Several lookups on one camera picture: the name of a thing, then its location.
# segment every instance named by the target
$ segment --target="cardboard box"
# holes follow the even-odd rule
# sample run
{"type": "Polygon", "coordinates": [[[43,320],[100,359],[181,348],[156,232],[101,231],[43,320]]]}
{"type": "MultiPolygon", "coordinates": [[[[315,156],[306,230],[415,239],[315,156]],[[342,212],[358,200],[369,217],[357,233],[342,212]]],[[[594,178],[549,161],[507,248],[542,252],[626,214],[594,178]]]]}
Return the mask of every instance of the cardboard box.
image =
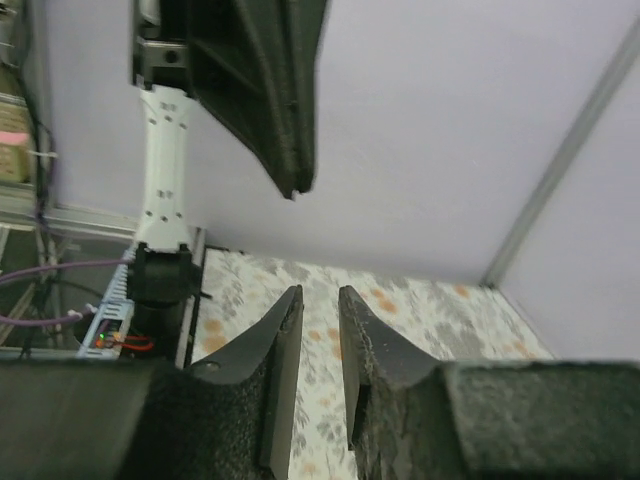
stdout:
{"type": "Polygon", "coordinates": [[[29,180],[32,141],[28,118],[11,72],[0,67],[0,180],[29,180]]]}

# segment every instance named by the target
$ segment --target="orange flower pattern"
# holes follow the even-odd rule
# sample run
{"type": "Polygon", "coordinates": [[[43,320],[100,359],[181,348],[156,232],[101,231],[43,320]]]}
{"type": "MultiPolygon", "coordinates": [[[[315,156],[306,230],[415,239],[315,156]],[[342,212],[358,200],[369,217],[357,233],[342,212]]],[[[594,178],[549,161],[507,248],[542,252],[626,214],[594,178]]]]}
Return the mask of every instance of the orange flower pattern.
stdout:
{"type": "Polygon", "coordinates": [[[442,358],[550,358],[495,291],[209,250],[193,360],[259,320],[289,285],[304,287],[304,331],[289,478],[355,480],[347,450],[338,288],[353,285],[374,312],[442,358]]]}

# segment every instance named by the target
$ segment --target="screw hole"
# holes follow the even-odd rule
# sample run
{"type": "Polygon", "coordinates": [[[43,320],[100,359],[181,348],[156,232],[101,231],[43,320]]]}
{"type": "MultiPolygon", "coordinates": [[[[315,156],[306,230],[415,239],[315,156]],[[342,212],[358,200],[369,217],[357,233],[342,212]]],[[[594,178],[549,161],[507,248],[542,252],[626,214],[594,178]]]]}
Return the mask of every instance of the screw hole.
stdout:
{"type": "Polygon", "coordinates": [[[176,63],[179,58],[180,56],[178,55],[178,52],[176,52],[175,50],[169,50],[164,54],[164,61],[169,64],[176,63]]]}

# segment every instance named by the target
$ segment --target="metal frame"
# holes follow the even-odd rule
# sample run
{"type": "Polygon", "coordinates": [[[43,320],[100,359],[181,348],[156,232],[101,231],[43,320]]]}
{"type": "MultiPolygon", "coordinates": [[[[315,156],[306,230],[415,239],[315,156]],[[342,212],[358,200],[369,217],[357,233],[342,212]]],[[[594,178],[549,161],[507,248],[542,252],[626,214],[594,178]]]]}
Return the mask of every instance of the metal frame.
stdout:
{"type": "Polygon", "coordinates": [[[133,238],[138,225],[133,217],[65,206],[52,209],[47,220],[52,228],[127,239],[133,238]]]}
{"type": "Polygon", "coordinates": [[[481,285],[492,288],[500,286],[500,282],[520,251],[531,228],[538,220],[578,153],[580,153],[582,146],[591,135],[602,113],[615,96],[639,54],[640,17],[637,17],[580,111],[569,133],[560,144],[542,180],[520,212],[485,274],[481,285]]]}
{"type": "MultiPolygon", "coordinates": [[[[96,233],[89,226],[82,231],[86,233],[96,233]]],[[[192,229],[192,237],[194,239],[192,246],[193,261],[197,265],[203,265],[205,260],[205,231],[201,228],[192,229]]],[[[130,247],[124,255],[124,259],[131,259],[134,255],[133,247],[130,247]]],[[[117,267],[116,272],[104,294],[103,301],[99,306],[98,312],[91,322],[91,326],[84,337],[84,340],[78,350],[48,350],[33,349],[32,358],[54,359],[54,358],[88,358],[94,360],[117,360],[120,356],[120,349],[95,349],[91,348],[91,344],[95,339],[100,324],[104,320],[121,321],[120,335],[126,336],[129,330],[129,323],[133,314],[133,302],[126,298],[126,274],[125,265],[117,267]]],[[[197,315],[194,310],[197,308],[196,300],[190,298],[185,305],[182,330],[178,343],[175,364],[178,368],[184,368],[191,363],[188,358],[191,352],[189,348],[193,343],[191,332],[194,330],[194,322],[197,322],[197,315]]],[[[20,348],[0,347],[0,358],[16,358],[20,353],[20,348]]]]}

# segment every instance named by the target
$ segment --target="black plastic panel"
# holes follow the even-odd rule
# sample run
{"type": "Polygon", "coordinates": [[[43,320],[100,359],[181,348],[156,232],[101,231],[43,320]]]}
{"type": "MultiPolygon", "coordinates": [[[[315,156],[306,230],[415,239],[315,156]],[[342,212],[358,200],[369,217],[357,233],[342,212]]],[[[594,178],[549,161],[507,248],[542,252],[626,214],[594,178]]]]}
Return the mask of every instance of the black plastic panel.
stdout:
{"type": "Polygon", "coordinates": [[[315,63],[326,0],[189,0],[193,95],[285,198],[315,176],[315,63]]]}

